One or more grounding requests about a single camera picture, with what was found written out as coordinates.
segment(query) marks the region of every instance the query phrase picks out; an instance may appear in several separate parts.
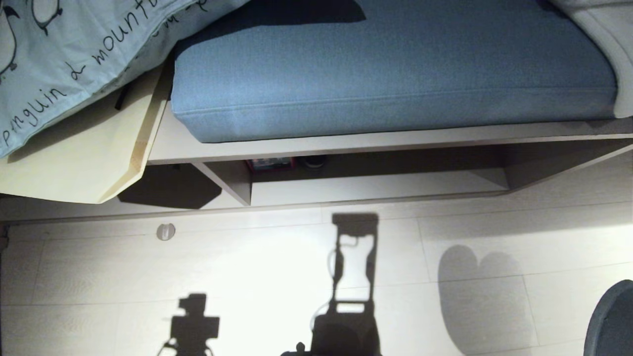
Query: bed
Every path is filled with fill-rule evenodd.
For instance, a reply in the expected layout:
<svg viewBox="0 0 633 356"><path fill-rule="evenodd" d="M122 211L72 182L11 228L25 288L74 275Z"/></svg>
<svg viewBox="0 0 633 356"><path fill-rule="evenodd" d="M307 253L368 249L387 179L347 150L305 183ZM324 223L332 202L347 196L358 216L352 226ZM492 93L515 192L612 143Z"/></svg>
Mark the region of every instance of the bed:
<svg viewBox="0 0 633 356"><path fill-rule="evenodd" d="M609 61L547 1L255 0L177 46L202 143L613 118Z"/></svg>

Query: wooden panel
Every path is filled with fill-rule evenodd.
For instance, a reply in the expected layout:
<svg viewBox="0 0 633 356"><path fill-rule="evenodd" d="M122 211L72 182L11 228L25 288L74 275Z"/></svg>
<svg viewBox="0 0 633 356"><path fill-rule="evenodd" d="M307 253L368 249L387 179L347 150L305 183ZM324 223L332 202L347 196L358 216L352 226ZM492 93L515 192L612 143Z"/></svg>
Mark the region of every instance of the wooden panel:
<svg viewBox="0 0 633 356"><path fill-rule="evenodd" d="M428 282L414 219L381 222L378 234L379 250L385 253L377 256L377 265L384 266L376 273L377 286ZM211 298L328 290L328 258L336 237L336 226L319 224L203 232L179 232L177 227L169 241L153 233L51 240L42 253L34 303L148 302L193 291L207 291ZM364 265L361 272L347 272L347 286L365 285Z"/></svg>
<svg viewBox="0 0 633 356"><path fill-rule="evenodd" d="M521 277L378 287L375 302L383 355L474 355L537 345Z"/></svg>
<svg viewBox="0 0 633 356"><path fill-rule="evenodd" d="M222 191L217 198L202 207L202 210L239 208L241 206L242 204L238 203L235 198ZM122 203L118 198L98 205L62 203L60 201L33 198L6 198L0 200L0 209L4 209L7 212L5 216L6 221L13 222L84 217L129 217L137 214L183 213L191 211Z"/></svg>
<svg viewBox="0 0 633 356"><path fill-rule="evenodd" d="M633 262L631 203L420 218L432 281ZM479 261L475 273L470 264Z"/></svg>
<svg viewBox="0 0 633 356"><path fill-rule="evenodd" d="M193 165L240 204L245 207L251 204L251 172L245 162L194 162Z"/></svg>
<svg viewBox="0 0 633 356"><path fill-rule="evenodd" d="M493 198L382 200L323 207L323 221L337 212L377 212L382 219L492 213L602 205L633 200L633 154L628 152L573 173Z"/></svg>
<svg viewBox="0 0 633 356"><path fill-rule="evenodd" d="M9 247L2 251L2 305L31 303L43 246L43 241L11 241Z"/></svg>
<svg viewBox="0 0 633 356"><path fill-rule="evenodd" d="M187 215L138 217L102 221L49 222L11 226L11 244L33 239L91 239L117 236L152 235L161 224L173 224L176 233L253 229L258 227L315 225L321 223L320 208L201 212Z"/></svg>
<svg viewBox="0 0 633 356"><path fill-rule="evenodd" d="M171 103L168 103L149 156L149 161L154 164L191 161L212 162L250 158L609 138L633 138L633 118L203 144L196 140L185 125L173 116Z"/></svg>
<svg viewBox="0 0 633 356"><path fill-rule="evenodd" d="M505 148L511 189L524 188L633 149L633 139L516 144Z"/></svg>
<svg viewBox="0 0 633 356"><path fill-rule="evenodd" d="M633 264L571 270L525 277L534 322L542 345L585 337L603 294L633 276Z"/></svg>
<svg viewBox="0 0 633 356"><path fill-rule="evenodd" d="M112 356L118 305L3 307L3 355Z"/></svg>
<svg viewBox="0 0 633 356"><path fill-rule="evenodd" d="M213 301L208 302L212 309ZM178 300L153 303L130 303L120 306L116 328L116 356L157 355L161 346L169 340L171 321L175 315L182 315ZM163 350L158 356L175 355L173 350Z"/></svg>
<svg viewBox="0 0 633 356"><path fill-rule="evenodd" d="M584 340L577 340L557 345L537 346L512 351L485 353L480 356L580 356L584 351L584 346Z"/></svg>
<svg viewBox="0 0 633 356"><path fill-rule="evenodd" d="M498 193L507 190L502 168L258 182L252 206L305 204L328 201Z"/></svg>

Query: shelf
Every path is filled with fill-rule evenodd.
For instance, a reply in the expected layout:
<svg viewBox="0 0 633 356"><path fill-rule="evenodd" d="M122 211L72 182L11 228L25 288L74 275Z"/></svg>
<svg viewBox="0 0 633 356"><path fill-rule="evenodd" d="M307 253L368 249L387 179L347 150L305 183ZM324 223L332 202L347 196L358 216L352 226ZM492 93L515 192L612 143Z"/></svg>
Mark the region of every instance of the shelf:
<svg viewBox="0 0 633 356"><path fill-rule="evenodd" d="M503 168L253 183L252 206L508 191Z"/></svg>
<svg viewBox="0 0 633 356"><path fill-rule="evenodd" d="M624 138L633 138L633 118L200 143L189 133L185 125L173 116L171 103L167 103L149 162L217 162L402 149Z"/></svg>
<svg viewBox="0 0 633 356"><path fill-rule="evenodd" d="M319 170L297 165L292 170L254 174L253 183L476 170L502 165L501 152L496 146L349 153L328 155L327 162Z"/></svg>

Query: round floor outlet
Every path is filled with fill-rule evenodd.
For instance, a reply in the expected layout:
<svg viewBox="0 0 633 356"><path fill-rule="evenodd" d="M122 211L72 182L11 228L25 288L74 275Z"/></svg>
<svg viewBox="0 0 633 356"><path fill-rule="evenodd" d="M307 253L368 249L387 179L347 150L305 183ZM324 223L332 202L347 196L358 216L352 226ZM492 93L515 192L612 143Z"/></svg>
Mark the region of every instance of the round floor outlet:
<svg viewBox="0 0 633 356"><path fill-rule="evenodd" d="M170 240L173 235L176 234L176 227L173 224L162 224L158 227L156 231L156 236L159 240L167 241Z"/></svg>

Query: floor tile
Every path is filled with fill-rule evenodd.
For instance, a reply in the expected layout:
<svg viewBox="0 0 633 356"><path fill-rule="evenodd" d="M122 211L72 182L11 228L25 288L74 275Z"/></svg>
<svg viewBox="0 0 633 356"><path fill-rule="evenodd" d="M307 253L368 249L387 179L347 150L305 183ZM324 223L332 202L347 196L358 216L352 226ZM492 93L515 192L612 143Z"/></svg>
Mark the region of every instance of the floor tile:
<svg viewBox="0 0 633 356"><path fill-rule="evenodd" d="M415 220L380 222L378 234L376 285L429 280ZM192 289L327 289L336 236L335 225L320 224L183 232L169 241L153 236L47 241L34 301L147 302L174 300ZM367 285L366 259L348 259L353 268L344 272L343 287Z"/></svg>
<svg viewBox="0 0 633 356"><path fill-rule="evenodd" d="M633 264L525 276L541 344L584 339L598 301L623 279L633 279Z"/></svg>
<svg viewBox="0 0 633 356"><path fill-rule="evenodd" d="M461 355L444 325L437 284L389 286L375 291L383 355Z"/></svg>
<svg viewBox="0 0 633 356"><path fill-rule="evenodd" d="M176 231L217 231L257 227L310 225L321 223L320 208L262 210L233 213L206 213L145 219L28 224L12 227L12 237L28 239L82 239L109 236L156 234L162 224Z"/></svg>
<svg viewBox="0 0 633 356"><path fill-rule="evenodd" d="M522 350L487 353L481 356L580 356L583 351L584 340L578 340L557 345L537 346L524 348Z"/></svg>
<svg viewBox="0 0 633 356"><path fill-rule="evenodd" d="M31 303L43 241L12 241L2 252L2 305Z"/></svg>
<svg viewBox="0 0 633 356"><path fill-rule="evenodd" d="M203 315L219 318L219 330L217 338L208 340L206 344L216 355L236 356L281 355L294 350L300 341L310 349L311 319L319 313L330 295L328 290L311 293L252 290L250 294L216 294L216 297L206 299ZM170 339L172 332L178 335L182 330L174 326L172 317L183 315L184 310L179 308L178 300L122 305L116 354L156 354ZM213 333L202 322L194 319L189 319L189 322L198 331L202 329L201 334Z"/></svg>
<svg viewBox="0 0 633 356"><path fill-rule="evenodd" d="M439 283L444 325L465 355L538 345L521 277Z"/></svg>
<svg viewBox="0 0 633 356"><path fill-rule="evenodd" d="M492 198L333 204L323 207L323 221L336 212L374 211L381 219L403 219L471 213L618 203L633 200L633 153Z"/></svg>
<svg viewBox="0 0 633 356"><path fill-rule="evenodd" d="M633 262L630 203L420 218L437 281ZM481 267L471 268L472 260Z"/></svg>
<svg viewBox="0 0 633 356"><path fill-rule="evenodd" d="M3 355L112 356L117 305L2 307Z"/></svg>

